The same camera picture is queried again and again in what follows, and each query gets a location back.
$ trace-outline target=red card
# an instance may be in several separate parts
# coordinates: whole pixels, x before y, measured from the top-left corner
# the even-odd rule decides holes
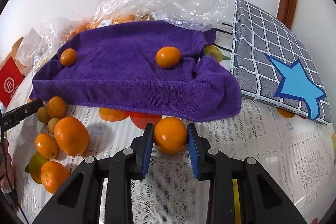
[[[0,69],[0,101],[8,107],[14,93],[23,81],[23,76],[13,58],[9,58]]]

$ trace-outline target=blue gripper pad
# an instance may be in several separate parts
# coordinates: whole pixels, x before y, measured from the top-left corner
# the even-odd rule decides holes
[[[188,149],[189,149],[189,156],[191,161],[191,166],[193,169],[193,174],[196,179],[200,178],[200,161],[199,156],[196,149],[195,140],[192,134],[190,127],[188,127]]]
[[[149,162],[151,161],[152,150],[153,150],[153,133],[149,134],[145,151],[142,157],[142,167],[141,167],[141,174],[142,177],[145,178],[146,174],[148,173]]]

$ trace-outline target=screw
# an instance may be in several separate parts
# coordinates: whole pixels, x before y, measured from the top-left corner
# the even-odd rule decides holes
[[[209,153],[210,155],[217,155],[217,154],[218,154],[218,150],[217,150],[216,148],[210,148],[210,149],[208,150],[208,153]]]
[[[132,148],[125,148],[124,149],[124,154],[125,155],[130,155],[130,154],[132,154],[133,153],[133,149]]]
[[[248,163],[248,164],[251,164],[251,165],[253,165],[253,164],[256,164],[257,163],[257,160],[255,159],[255,158],[247,158],[247,160],[246,160],[246,162]]]
[[[85,158],[84,161],[85,161],[87,164],[91,164],[91,163],[93,163],[93,162],[95,161],[95,158],[92,157],[92,156],[88,156],[88,157]]]

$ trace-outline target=purple towel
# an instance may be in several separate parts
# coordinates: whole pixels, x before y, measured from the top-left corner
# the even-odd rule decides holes
[[[163,21],[124,23],[81,32],[33,78],[30,98],[62,97],[67,104],[163,114],[196,122],[236,115],[241,92],[235,77],[210,56],[197,62],[216,32],[179,28]],[[171,69],[156,52],[177,47],[182,60]],[[73,48],[77,61],[63,67],[61,53]]]

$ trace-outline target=light blue star sticker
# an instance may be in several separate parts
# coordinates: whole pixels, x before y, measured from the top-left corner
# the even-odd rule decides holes
[[[315,120],[320,115],[318,101],[325,98],[325,92],[307,76],[301,62],[297,59],[287,65],[265,54],[274,68],[281,74],[281,80],[274,96],[304,101],[308,109],[308,118]]]

